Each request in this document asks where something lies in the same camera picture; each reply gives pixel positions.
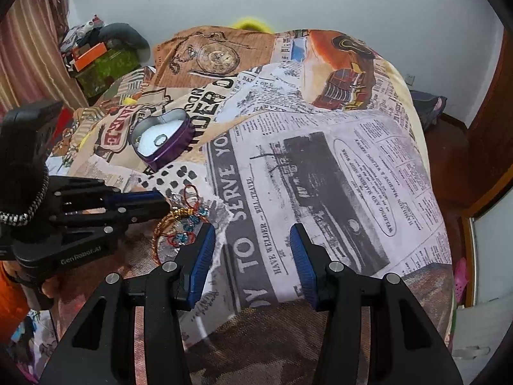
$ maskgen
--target striped curtain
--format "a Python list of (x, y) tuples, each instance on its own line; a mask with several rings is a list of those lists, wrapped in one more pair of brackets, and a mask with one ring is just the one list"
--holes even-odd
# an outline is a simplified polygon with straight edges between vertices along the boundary
[(16, 0), (0, 22), (0, 120), (12, 107), (43, 98), (73, 110), (88, 105), (59, 51), (67, 13), (68, 0)]

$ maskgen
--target wooden floor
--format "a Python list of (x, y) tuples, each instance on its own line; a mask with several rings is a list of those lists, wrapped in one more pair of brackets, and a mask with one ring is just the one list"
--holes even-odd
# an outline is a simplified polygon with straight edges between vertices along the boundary
[(468, 142), (462, 129), (439, 119), (426, 132), (434, 195), (444, 217), (453, 266), (465, 256), (463, 233), (458, 217), (479, 197), (471, 179)]

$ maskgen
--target blue gripper pad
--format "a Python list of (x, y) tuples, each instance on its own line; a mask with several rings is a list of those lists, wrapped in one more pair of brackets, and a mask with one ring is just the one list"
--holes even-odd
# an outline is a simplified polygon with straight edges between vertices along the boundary
[(289, 239), (303, 294), (308, 303), (316, 310), (319, 306), (317, 277), (315, 276), (314, 267), (305, 248), (305, 242), (308, 242), (309, 246), (312, 243), (302, 224), (294, 224), (290, 228)]
[(122, 207), (131, 205), (132, 203), (140, 203), (142, 201), (154, 201), (162, 199), (163, 196), (158, 191), (142, 191), (142, 192), (115, 192), (106, 195), (104, 203), (107, 207)]
[(214, 226), (210, 226), (208, 233), (203, 241), (203, 245), (198, 252), (196, 263), (192, 268), (190, 274), (190, 290), (187, 296), (187, 302), (191, 308), (194, 308), (195, 304), (201, 299), (203, 293), (203, 287), (207, 280), (208, 270), (212, 263), (212, 256), (214, 255), (215, 247), (215, 229)]

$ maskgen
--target bed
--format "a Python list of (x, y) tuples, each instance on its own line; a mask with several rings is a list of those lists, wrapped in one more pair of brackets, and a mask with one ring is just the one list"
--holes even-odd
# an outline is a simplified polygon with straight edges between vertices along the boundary
[[(156, 69), (128, 74), (94, 107), (75, 112), (50, 161), (71, 176), (125, 172), (124, 190), (169, 196), (193, 183), (209, 204), (214, 262), (203, 298), (180, 320), (193, 382), (311, 383), (326, 315), (302, 296), (285, 240), (296, 221), (332, 259), (365, 275), (403, 276), (448, 343), (450, 248), (421, 124), (392, 64), (332, 30), (198, 27), (154, 55)], [(130, 131), (177, 107), (194, 120), (193, 142), (150, 172)], [(108, 273), (126, 278), (155, 267), (154, 226), (132, 225), (114, 256), (63, 277), (54, 308), (59, 335)], [(159, 243), (161, 261), (174, 253)], [(368, 312), (362, 323), (358, 376), (365, 383)], [(135, 347), (138, 383), (145, 383), (140, 314)]]

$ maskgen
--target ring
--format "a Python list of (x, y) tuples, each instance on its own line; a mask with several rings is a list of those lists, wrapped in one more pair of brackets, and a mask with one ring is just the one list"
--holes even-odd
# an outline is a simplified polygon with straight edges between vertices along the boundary
[(155, 138), (153, 144), (155, 146), (162, 146), (167, 141), (167, 136), (165, 134), (161, 134)]

